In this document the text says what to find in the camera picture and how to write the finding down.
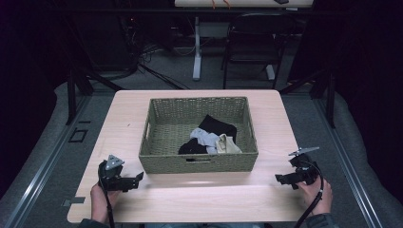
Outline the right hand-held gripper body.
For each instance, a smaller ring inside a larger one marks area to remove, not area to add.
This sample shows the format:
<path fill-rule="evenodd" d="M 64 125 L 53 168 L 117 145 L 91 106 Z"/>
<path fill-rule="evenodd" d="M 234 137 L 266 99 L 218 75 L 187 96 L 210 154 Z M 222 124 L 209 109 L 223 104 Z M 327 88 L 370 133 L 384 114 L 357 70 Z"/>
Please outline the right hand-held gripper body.
<path fill-rule="evenodd" d="M 309 152 L 318 150 L 318 147 L 299 148 L 297 151 L 290 153 L 293 158 L 290 163 L 295 167 L 295 172 L 290 174 L 289 183 L 295 186 L 298 182 L 313 184 L 319 176 L 317 163 L 312 161 L 308 156 Z"/>

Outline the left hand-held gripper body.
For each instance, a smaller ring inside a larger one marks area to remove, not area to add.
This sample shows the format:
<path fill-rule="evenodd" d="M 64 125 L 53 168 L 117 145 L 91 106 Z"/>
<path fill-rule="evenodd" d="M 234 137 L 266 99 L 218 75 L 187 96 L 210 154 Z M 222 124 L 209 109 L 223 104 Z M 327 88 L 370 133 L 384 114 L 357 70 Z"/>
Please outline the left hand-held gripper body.
<path fill-rule="evenodd" d="M 137 189 L 140 183 L 140 175 L 135 178 L 121 176 L 125 162 L 114 155 L 109 155 L 98 167 L 98 185 L 105 191 L 127 192 Z"/>

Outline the person's left hand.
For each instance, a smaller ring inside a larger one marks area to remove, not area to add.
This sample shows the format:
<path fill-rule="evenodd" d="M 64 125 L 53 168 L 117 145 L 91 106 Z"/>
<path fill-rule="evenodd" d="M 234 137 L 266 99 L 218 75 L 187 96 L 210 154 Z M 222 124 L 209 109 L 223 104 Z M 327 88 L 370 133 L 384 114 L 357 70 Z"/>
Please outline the person's left hand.
<path fill-rule="evenodd" d="M 114 207 L 118 201 L 120 191 L 109 191 L 107 193 L 110 205 Z M 90 190 L 91 197 L 91 218 L 97 222 L 106 223 L 108 220 L 107 201 L 103 189 L 94 184 Z"/>

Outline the grey tape strip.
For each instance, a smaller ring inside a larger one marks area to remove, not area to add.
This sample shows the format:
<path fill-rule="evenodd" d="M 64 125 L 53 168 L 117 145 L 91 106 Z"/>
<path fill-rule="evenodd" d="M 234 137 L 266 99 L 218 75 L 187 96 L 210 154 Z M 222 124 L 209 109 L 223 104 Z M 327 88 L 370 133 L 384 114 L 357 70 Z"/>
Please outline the grey tape strip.
<path fill-rule="evenodd" d="M 82 204 L 86 200 L 86 197 L 73 197 L 71 199 L 64 199 L 61 206 L 70 207 L 72 204 Z"/>

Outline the green woven basket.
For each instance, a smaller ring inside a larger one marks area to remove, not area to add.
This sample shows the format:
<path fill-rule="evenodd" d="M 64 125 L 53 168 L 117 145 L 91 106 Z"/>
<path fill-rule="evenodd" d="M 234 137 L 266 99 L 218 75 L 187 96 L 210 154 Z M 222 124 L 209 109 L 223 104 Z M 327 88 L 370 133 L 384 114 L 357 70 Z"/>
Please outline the green woven basket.
<path fill-rule="evenodd" d="M 206 115 L 234 125 L 239 154 L 185 154 L 180 147 Z M 249 172 L 258 148 L 245 97 L 152 99 L 144 126 L 139 159 L 148 174 Z"/>

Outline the small black sock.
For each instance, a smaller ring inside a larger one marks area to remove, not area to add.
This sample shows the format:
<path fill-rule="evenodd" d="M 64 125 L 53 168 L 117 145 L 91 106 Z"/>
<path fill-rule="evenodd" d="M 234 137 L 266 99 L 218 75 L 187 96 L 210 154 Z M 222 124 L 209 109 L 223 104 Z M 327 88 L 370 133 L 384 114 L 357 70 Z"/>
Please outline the small black sock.
<path fill-rule="evenodd" d="M 185 154 L 206 154 L 206 147 L 198 143 L 197 139 L 191 139 L 189 142 L 183 144 L 179 149 L 180 155 Z"/>

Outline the black tape square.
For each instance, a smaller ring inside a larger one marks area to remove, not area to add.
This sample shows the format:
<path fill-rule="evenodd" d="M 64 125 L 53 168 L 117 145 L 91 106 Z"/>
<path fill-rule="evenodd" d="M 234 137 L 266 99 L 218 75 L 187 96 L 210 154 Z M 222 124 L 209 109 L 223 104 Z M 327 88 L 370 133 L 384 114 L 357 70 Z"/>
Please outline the black tape square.
<path fill-rule="evenodd" d="M 68 141 L 70 143 L 82 143 L 87 135 L 87 129 L 74 128 L 73 132 L 70 134 Z"/>

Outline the beige sock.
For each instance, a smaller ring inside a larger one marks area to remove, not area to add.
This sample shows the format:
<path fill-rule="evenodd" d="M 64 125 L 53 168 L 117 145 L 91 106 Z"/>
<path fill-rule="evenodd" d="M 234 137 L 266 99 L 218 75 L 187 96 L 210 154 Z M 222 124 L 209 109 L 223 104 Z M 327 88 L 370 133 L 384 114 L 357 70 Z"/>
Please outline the beige sock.
<path fill-rule="evenodd" d="M 240 148 L 234 143 L 231 136 L 226 134 L 219 135 L 219 139 L 216 141 L 216 148 L 219 154 L 239 154 Z"/>

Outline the grey sock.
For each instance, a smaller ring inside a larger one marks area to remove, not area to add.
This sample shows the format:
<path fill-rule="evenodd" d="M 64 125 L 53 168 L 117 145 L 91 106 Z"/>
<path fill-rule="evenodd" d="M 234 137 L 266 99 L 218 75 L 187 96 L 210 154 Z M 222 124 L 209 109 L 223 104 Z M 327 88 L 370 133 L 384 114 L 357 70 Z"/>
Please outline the grey sock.
<path fill-rule="evenodd" d="M 190 133 L 190 139 L 196 139 L 199 145 L 205 147 L 208 154 L 217 154 L 216 142 L 220 139 L 215 133 L 209 133 L 199 127 Z"/>

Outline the black metal stand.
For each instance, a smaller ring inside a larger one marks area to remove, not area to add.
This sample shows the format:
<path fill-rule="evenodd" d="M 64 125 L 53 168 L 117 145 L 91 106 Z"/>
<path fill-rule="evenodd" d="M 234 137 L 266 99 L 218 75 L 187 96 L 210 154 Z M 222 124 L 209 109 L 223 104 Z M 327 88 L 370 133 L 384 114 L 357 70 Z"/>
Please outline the black metal stand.
<path fill-rule="evenodd" d="M 71 124 L 77 114 L 76 104 L 76 88 L 78 88 L 85 96 L 91 96 L 94 88 L 89 82 L 89 79 L 94 79 L 104 86 L 111 88 L 114 91 L 122 90 L 123 88 L 110 82 L 100 74 L 86 67 L 73 67 L 67 77 L 67 101 L 68 101 L 68 117 L 67 125 Z"/>
<path fill-rule="evenodd" d="M 291 83 L 279 93 L 281 95 L 288 94 L 295 89 L 305 85 L 306 83 L 314 82 L 309 94 L 312 99 L 320 99 L 324 92 L 326 95 L 325 105 L 325 118 L 330 127 L 335 128 L 334 111 L 335 111 L 335 97 L 336 97 L 336 78 L 330 69 L 321 69 L 312 75 Z"/>

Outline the large black sock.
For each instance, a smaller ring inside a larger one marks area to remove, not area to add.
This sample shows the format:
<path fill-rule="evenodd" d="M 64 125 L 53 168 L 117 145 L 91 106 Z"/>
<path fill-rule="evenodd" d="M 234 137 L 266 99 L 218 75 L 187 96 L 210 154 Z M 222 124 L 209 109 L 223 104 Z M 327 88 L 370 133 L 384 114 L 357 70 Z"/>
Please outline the large black sock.
<path fill-rule="evenodd" d="M 212 143 L 215 143 L 221 134 L 231 137 L 234 142 L 237 141 L 238 130 L 234 125 L 221 122 L 210 115 L 204 117 L 199 124 L 199 128 L 209 134 L 208 140 Z"/>

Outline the black folding chair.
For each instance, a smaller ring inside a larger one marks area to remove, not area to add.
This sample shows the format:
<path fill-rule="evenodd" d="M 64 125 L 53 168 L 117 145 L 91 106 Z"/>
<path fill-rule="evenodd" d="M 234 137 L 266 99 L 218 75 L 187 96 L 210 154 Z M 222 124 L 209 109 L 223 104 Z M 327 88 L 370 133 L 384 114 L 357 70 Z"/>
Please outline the black folding chair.
<path fill-rule="evenodd" d="M 232 20 L 225 39 L 221 70 L 226 88 L 228 65 L 275 66 L 276 87 L 285 46 L 296 28 L 296 20 L 285 14 L 244 13 Z"/>

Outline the white desk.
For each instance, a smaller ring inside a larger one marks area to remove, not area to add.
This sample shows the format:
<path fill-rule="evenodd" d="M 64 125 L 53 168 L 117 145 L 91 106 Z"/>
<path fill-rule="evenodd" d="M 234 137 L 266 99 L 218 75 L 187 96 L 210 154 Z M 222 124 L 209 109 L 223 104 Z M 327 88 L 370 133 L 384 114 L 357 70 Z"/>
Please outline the white desk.
<path fill-rule="evenodd" d="M 174 0 L 176 8 L 182 10 L 263 10 L 263 9 L 308 9 L 315 0 L 289 0 L 288 4 L 278 4 L 274 0 Z M 201 38 L 223 38 L 226 34 L 226 22 L 207 22 L 200 16 L 195 17 L 194 38 L 195 58 L 193 80 L 199 81 L 202 75 L 202 41 Z"/>

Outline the aluminium floor rail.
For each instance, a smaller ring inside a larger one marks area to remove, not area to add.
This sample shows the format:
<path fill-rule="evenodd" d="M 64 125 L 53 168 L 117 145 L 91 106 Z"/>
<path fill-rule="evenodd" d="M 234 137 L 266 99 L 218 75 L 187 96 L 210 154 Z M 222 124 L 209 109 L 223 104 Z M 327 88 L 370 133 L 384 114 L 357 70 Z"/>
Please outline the aluminium floor rail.
<path fill-rule="evenodd" d="M 323 122 L 327 133 L 332 139 L 332 142 L 336 149 L 337 159 L 340 163 L 341 169 L 343 170 L 344 177 L 350 185 L 350 188 L 355 197 L 355 201 L 368 227 L 384 228 L 377 212 L 374 209 L 372 202 L 370 201 L 367 191 L 364 189 L 364 186 L 355 171 L 352 161 L 347 154 L 347 150 L 338 135 L 337 129 L 332 128 L 331 125 L 328 123 L 323 102 L 321 100 L 313 99 L 313 104 L 316 107 L 319 118 Z"/>
<path fill-rule="evenodd" d="M 79 100 L 77 116 L 65 124 L 58 103 L 51 120 L 27 162 L 0 199 L 0 228 L 76 228 L 67 220 L 70 207 L 63 200 L 76 196 L 99 133 L 101 114 L 94 112 L 95 97 Z M 69 142 L 74 128 L 87 129 L 83 142 Z"/>

